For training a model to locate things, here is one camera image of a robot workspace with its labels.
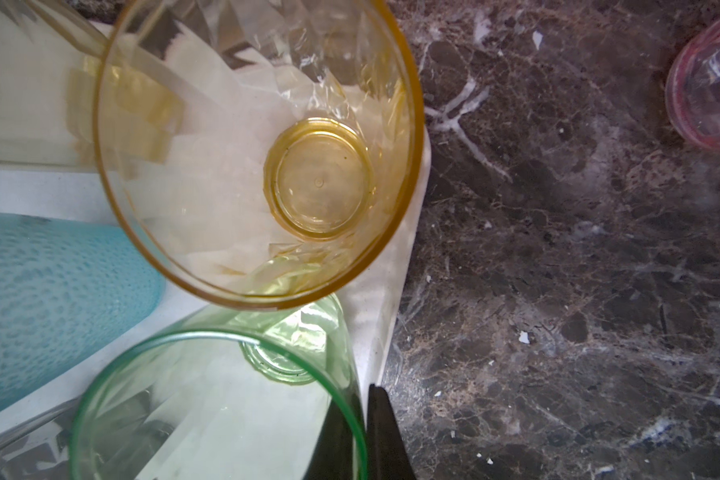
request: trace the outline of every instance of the green glass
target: green glass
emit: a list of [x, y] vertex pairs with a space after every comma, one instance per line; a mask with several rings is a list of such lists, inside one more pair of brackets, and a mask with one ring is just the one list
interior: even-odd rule
[[115, 359], [85, 393], [73, 480], [361, 479], [358, 380], [335, 295], [208, 306]]

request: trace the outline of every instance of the kitchen counter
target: kitchen counter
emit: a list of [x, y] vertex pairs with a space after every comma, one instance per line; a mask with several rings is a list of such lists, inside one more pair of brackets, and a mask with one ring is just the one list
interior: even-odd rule
[[391, 7], [433, 148], [384, 376], [418, 478], [720, 478], [720, 153], [662, 90], [720, 0]]

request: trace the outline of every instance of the amber glass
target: amber glass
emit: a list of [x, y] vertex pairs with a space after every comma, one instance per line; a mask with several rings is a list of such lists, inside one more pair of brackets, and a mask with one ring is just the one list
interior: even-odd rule
[[289, 308], [349, 282], [418, 177], [421, 89], [381, 1], [136, 0], [97, 87], [120, 222], [221, 305]]
[[60, 0], [0, 0], [0, 168], [93, 171], [86, 66], [105, 47]]

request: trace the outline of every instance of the pink glass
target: pink glass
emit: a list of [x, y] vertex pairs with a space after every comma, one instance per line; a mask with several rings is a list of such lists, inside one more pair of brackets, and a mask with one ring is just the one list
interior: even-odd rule
[[675, 59], [666, 82], [666, 109], [685, 139], [720, 149], [720, 19]]

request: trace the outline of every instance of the glass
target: glass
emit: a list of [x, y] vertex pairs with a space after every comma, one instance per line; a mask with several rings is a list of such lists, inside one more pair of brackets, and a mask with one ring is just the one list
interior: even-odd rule
[[85, 393], [73, 480], [365, 479], [362, 408], [335, 295], [297, 310], [208, 306]]
[[100, 73], [112, 207], [206, 300], [321, 298], [374, 260], [411, 199], [422, 93], [381, 0], [137, 0]]
[[66, 480], [77, 399], [0, 434], [0, 480]]
[[677, 56], [666, 82], [666, 109], [685, 139], [720, 149], [720, 19]]
[[62, 2], [0, 0], [0, 168], [94, 168], [90, 59], [105, 46]]
[[0, 214], [0, 410], [142, 321], [164, 286], [120, 228]]

